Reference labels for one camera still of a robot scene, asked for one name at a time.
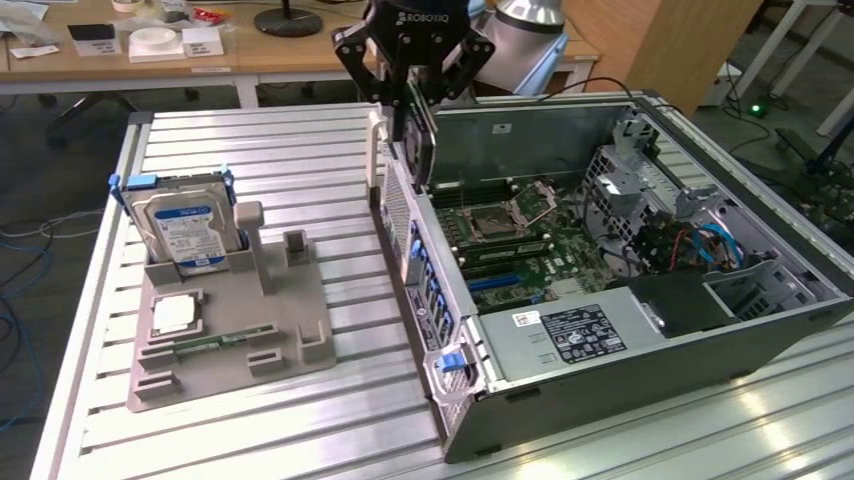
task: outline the black label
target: black label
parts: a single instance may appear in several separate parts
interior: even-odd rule
[[[599,305],[542,315],[540,320],[566,363],[583,362],[626,350]]]

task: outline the metal table surface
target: metal table surface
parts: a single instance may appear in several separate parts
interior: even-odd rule
[[[265,238],[305,228],[317,242],[339,364],[131,413],[144,247],[111,200],[33,478],[850,478],[851,322],[728,385],[476,462],[443,464],[364,199],[367,111],[329,105],[164,113],[128,127],[119,173],[191,173],[227,163],[239,199],[264,203]]]

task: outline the motherboard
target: motherboard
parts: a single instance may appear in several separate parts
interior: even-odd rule
[[[482,314],[598,292],[615,279],[550,178],[433,190],[431,200]]]

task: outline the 3d printed holder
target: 3d printed holder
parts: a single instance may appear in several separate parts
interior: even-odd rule
[[[235,205],[249,248],[228,270],[183,278],[173,263],[145,266],[127,406],[161,407],[335,366],[315,245],[303,230],[263,245],[260,202]],[[155,329],[157,302],[189,296],[192,321]]]

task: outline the circuit board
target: circuit board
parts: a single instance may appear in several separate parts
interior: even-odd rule
[[[615,279],[596,243],[574,226],[572,206],[546,181],[516,187],[508,201],[436,210],[482,314],[600,291]],[[478,287],[502,279],[511,284]]]

